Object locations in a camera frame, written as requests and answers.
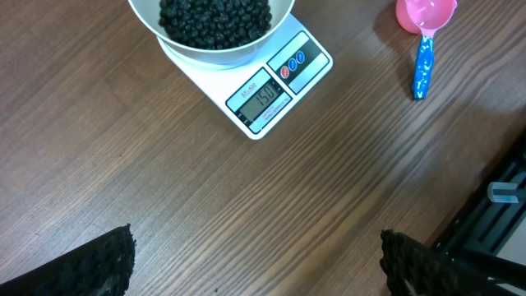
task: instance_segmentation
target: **white bowl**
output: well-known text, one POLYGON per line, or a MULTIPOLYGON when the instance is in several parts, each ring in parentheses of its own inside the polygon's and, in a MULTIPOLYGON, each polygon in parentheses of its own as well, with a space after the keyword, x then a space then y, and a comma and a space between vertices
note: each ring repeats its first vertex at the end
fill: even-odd
POLYGON ((269 0, 270 13, 272 13, 272 20, 270 21, 271 28, 258 40, 234 49, 209 50, 194 49, 172 41, 164 31, 164 28, 158 23, 159 13, 161 11, 159 0, 128 0, 131 8, 146 27, 154 32, 173 50, 190 59, 218 65, 235 65, 240 63, 240 61, 246 61, 253 56, 278 29, 278 27, 283 24, 285 18, 293 9, 294 1, 295 0, 269 0))

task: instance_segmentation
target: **pile of black beans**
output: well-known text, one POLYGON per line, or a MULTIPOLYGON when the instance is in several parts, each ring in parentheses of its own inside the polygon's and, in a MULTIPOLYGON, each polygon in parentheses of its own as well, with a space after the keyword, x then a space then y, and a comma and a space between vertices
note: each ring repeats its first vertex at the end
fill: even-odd
POLYGON ((197 49, 231 49, 270 29, 269 0, 161 0, 161 25, 171 40, 197 49))

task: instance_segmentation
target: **pink scoop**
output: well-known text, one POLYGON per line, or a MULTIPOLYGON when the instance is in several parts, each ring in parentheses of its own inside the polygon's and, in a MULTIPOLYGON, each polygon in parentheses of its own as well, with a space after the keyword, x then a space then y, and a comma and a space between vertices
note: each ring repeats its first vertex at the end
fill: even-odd
POLYGON ((433 38, 456 7, 456 0, 397 0, 396 16, 406 31, 433 38))

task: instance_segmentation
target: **pink measuring spoon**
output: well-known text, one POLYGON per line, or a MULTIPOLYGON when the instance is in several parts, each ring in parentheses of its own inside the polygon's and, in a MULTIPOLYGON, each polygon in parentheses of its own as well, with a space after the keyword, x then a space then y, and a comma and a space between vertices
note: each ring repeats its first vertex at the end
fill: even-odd
POLYGON ((410 32, 420 31, 422 34, 411 89, 414 99, 425 99, 435 63, 433 37, 450 21, 457 2, 456 0, 398 0, 398 2, 397 17, 401 26, 410 32), (407 14, 401 11, 400 8, 403 6, 406 7, 407 14))

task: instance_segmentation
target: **bowl of black beans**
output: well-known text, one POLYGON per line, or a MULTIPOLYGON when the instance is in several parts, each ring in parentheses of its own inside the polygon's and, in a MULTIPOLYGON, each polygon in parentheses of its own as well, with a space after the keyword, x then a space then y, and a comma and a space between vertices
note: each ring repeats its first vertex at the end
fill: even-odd
POLYGON ((294 0, 128 0, 160 41, 198 62, 246 61, 284 22, 294 0))

